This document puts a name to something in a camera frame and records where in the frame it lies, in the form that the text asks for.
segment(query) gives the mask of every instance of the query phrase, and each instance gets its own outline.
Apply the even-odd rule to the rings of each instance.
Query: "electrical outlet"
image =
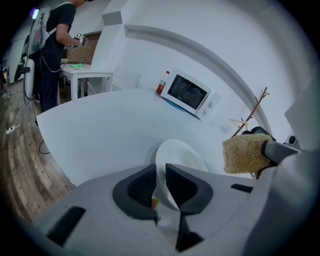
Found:
[[[12,133],[15,129],[16,129],[16,126],[14,125],[11,128],[9,128],[8,130],[6,129],[5,133],[8,135],[8,134]]]

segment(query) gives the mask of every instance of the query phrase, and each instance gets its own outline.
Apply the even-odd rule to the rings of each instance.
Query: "microwave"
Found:
[[[210,116],[220,100],[214,90],[177,68],[170,72],[165,82],[161,97],[202,121]]]

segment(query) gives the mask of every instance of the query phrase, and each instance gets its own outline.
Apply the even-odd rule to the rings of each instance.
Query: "wooden floor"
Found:
[[[24,104],[23,83],[18,82],[9,90],[16,94],[0,101],[0,190],[13,214],[32,222],[43,209],[75,186],[62,173],[51,154],[39,152],[43,139],[35,124],[32,103]],[[19,107],[17,116],[22,118],[21,126],[8,136],[5,129],[11,122],[10,114]],[[34,111],[36,115],[41,112],[39,103],[34,103]],[[20,122],[16,118],[12,125],[18,126]]]

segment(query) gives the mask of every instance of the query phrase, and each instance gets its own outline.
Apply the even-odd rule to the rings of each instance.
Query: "red bottle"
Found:
[[[166,85],[166,82],[165,82],[165,81],[167,80],[169,74],[170,74],[170,72],[167,71],[167,72],[165,73],[165,76],[161,79],[161,81],[160,81],[160,83],[159,83],[159,85],[158,85],[158,89],[156,89],[156,93],[157,93],[157,94],[160,95],[160,94],[162,93],[162,90],[164,89],[164,87],[165,87],[165,85]]]

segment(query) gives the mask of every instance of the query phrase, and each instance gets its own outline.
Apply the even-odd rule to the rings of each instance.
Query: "green object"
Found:
[[[83,68],[84,65],[82,63],[78,63],[78,64],[72,64],[72,65],[70,65],[70,67],[78,69],[78,68]]]

